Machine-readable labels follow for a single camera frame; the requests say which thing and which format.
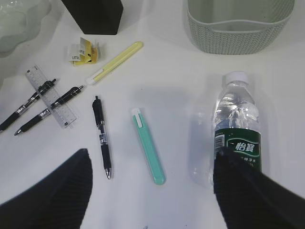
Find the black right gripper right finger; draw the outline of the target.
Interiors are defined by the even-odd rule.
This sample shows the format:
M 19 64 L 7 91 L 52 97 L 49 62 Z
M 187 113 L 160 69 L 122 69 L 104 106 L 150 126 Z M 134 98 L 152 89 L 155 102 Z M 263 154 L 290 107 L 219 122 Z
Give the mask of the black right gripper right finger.
M 216 153 L 213 191 L 229 229 L 303 229 L 305 200 L 243 161 Z

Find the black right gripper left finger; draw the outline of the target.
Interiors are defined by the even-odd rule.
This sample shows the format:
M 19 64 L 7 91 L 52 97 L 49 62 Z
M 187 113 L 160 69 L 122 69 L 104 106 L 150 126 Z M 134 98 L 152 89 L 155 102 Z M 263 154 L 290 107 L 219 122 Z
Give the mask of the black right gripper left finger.
M 92 187 L 92 161 L 82 148 L 37 184 L 1 204 L 0 227 L 79 229 Z

